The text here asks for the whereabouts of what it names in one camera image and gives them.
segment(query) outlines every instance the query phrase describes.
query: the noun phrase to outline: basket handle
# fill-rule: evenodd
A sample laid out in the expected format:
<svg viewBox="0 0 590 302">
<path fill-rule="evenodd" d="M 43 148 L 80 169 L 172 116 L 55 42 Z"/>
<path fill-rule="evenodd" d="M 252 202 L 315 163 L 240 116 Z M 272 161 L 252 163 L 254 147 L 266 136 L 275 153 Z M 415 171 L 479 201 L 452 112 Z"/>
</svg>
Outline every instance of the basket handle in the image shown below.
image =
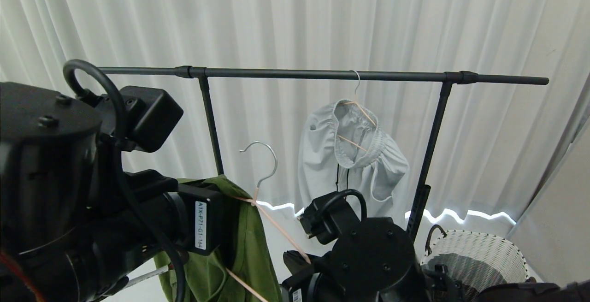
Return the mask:
<svg viewBox="0 0 590 302">
<path fill-rule="evenodd" d="M 447 237 L 447 233 L 440 225 L 432 225 L 430 232 L 428 232 L 428 237 L 426 238 L 426 256 L 430 256 L 430 254 L 432 254 L 432 248 L 430 248 L 430 239 L 432 238 L 432 233 L 434 233 L 434 230 L 437 228 L 440 229 L 443 237 Z"/>
</svg>

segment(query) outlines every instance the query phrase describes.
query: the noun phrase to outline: white curtain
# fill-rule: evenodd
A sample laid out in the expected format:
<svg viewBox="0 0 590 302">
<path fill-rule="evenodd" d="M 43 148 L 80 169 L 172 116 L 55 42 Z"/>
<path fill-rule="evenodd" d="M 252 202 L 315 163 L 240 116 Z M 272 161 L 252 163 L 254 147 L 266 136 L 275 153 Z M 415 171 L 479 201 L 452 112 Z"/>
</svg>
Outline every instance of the white curtain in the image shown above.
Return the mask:
<svg viewBox="0 0 590 302">
<path fill-rule="evenodd" d="M 428 209 L 461 216 L 529 203 L 590 71 L 590 0 L 1 0 L 0 77 L 72 94 L 72 58 L 99 66 L 194 65 L 358 71 L 475 71 L 549 77 L 548 86 L 457 85 L 432 161 Z M 215 175 L 201 92 L 174 77 L 113 76 L 166 89 L 185 115 L 154 154 L 126 168 Z M 95 92 L 88 77 L 83 80 Z M 301 128 L 312 110 L 353 98 L 354 81 L 211 79 L 225 172 L 247 190 L 279 158 L 260 199 L 291 201 Z M 362 82 L 359 101 L 411 163 L 413 193 L 440 84 Z"/>
</svg>

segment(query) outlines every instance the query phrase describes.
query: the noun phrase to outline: woven laundry basket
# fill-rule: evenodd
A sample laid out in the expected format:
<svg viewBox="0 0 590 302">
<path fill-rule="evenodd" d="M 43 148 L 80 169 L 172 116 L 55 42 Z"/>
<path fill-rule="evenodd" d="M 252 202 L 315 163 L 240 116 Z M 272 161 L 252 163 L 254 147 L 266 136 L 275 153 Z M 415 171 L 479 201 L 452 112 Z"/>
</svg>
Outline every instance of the woven laundry basket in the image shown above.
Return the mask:
<svg viewBox="0 0 590 302">
<path fill-rule="evenodd" d="M 432 233 L 441 235 L 432 242 Z M 529 266 L 519 248 L 503 237 L 470 231 L 445 231 L 434 225 L 428 233 L 420 265 L 434 270 L 444 264 L 449 276 L 463 283 L 465 299 L 473 301 L 491 286 L 529 281 Z"/>
</svg>

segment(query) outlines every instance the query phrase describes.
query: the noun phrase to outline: black metal rod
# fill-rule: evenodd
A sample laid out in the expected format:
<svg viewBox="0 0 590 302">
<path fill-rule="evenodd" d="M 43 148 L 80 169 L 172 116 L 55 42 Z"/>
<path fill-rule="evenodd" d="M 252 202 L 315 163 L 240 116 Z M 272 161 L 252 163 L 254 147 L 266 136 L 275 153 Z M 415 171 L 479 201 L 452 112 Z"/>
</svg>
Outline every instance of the black metal rod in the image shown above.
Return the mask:
<svg viewBox="0 0 590 302">
<path fill-rule="evenodd" d="M 209 127 L 209 137 L 211 146 L 213 146 L 213 156 L 215 157 L 215 166 L 217 174 L 223 174 L 223 162 L 221 161 L 221 150 L 219 149 L 219 138 L 217 137 L 217 127 L 215 127 L 215 117 L 213 116 L 213 105 L 211 104 L 211 94 L 209 92 L 209 80 L 207 77 L 199 77 L 201 94 L 203 95 L 203 104 L 205 105 L 205 115 L 207 116 L 207 125 Z"/>
<path fill-rule="evenodd" d="M 244 78 L 290 78 L 290 79 L 357 79 L 354 71 L 307 71 L 296 69 L 238 69 L 238 68 L 203 68 L 180 66 L 174 68 L 147 67 L 101 67 L 105 74 L 120 75 L 173 75 L 196 78 L 190 75 L 192 70 L 204 73 L 206 77 L 244 77 Z M 460 82 L 457 78 L 448 78 L 448 73 L 415 73 L 402 71 L 358 71 L 363 81 L 406 81 L 406 82 Z M 547 77 L 515 77 L 505 75 L 477 75 L 470 81 L 483 83 L 511 83 L 546 85 Z"/>
<path fill-rule="evenodd" d="M 432 162 L 432 155 L 434 155 L 434 147 L 437 144 L 438 133 L 443 123 L 444 111 L 447 107 L 448 97 L 451 94 L 452 83 L 443 83 L 441 87 L 440 96 L 438 97 L 438 105 L 436 113 L 434 113 L 434 121 L 432 122 L 432 129 L 430 130 L 430 138 L 428 138 L 428 145 L 426 145 L 426 153 L 424 154 L 424 161 L 422 162 L 422 170 L 418 178 L 418 186 L 416 193 L 413 196 L 412 210 L 407 221 L 406 231 L 409 233 L 412 241 L 415 241 L 418 234 L 418 228 L 422 220 L 422 215 L 426 207 L 428 195 L 425 195 L 426 190 L 430 191 L 430 187 L 426 186 L 426 176 L 430 170 L 430 163 Z"/>
</svg>

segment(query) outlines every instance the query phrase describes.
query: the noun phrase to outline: metal hook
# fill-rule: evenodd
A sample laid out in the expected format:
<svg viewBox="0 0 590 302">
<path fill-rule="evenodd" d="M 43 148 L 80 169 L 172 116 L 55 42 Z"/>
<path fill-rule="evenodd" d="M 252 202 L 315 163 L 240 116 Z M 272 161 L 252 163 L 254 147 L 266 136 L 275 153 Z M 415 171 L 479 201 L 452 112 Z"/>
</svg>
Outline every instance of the metal hook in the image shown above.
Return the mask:
<svg viewBox="0 0 590 302">
<path fill-rule="evenodd" d="M 360 75 L 358 73 L 358 71 L 354 71 L 354 73 L 356 74 L 356 77 L 359 78 L 359 83 L 356 85 L 356 88 L 354 88 L 354 94 L 356 94 L 356 90 L 359 88 L 360 86 Z"/>
<path fill-rule="evenodd" d="M 272 172 L 270 173 L 269 176 L 265 176 L 264 178 L 261 178 L 260 181 L 258 182 L 258 184 L 256 185 L 256 188 L 260 188 L 260 184 L 262 183 L 262 181 L 266 180 L 267 178 L 270 178 L 271 176 L 274 175 L 274 173 L 277 171 L 277 166 L 278 166 L 278 159 L 277 159 L 277 154 L 274 153 L 274 150 L 265 142 L 260 142 L 260 141 L 254 141 L 250 144 L 248 144 L 248 146 L 245 149 L 241 149 L 240 152 L 245 152 L 249 149 L 249 147 L 252 146 L 252 144 L 262 144 L 263 146 L 266 146 L 270 152 L 272 152 L 272 156 L 274 157 L 274 168 L 272 169 Z"/>
</svg>

